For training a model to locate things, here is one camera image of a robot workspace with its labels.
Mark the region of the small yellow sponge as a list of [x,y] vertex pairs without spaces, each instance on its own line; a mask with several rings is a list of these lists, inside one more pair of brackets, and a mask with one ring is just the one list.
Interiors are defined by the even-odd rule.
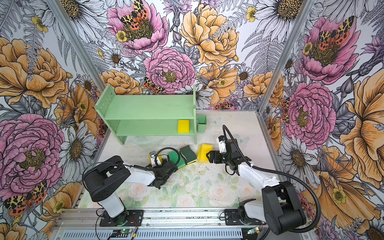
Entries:
[[156,157],[155,163],[156,163],[156,165],[160,165],[160,166],[163,164],[163,160],[162,160],[162,156],[161,155]]

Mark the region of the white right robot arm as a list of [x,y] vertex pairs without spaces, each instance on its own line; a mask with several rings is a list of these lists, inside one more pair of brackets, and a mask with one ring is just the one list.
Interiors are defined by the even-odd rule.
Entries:
[[244,200],[236,213],[226,215],[233,225],[238,222],[243,225],[266,223],[275,235],[280,235],[307,223],[295,188],[290,182],[281,182],[275,175],[255,169],[250,159],[239,150],[237,140],[221,136],[218,145],[217,151],[207,153],[209,162],[224,164],[233,174],[257,187],[262,195],[261,202],[256,199]]

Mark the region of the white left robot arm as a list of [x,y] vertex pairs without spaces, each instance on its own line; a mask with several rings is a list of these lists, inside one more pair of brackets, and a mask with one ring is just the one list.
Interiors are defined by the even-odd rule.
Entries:
[[150,169],[129,166],[120,156],[113,156],[85,171],[82,180],[92,201],[101,205],[109,217],[116,218],[125,210],[116,193],[122,184],[134,183],[159,189],[177,170],[177,164],[171,161]]

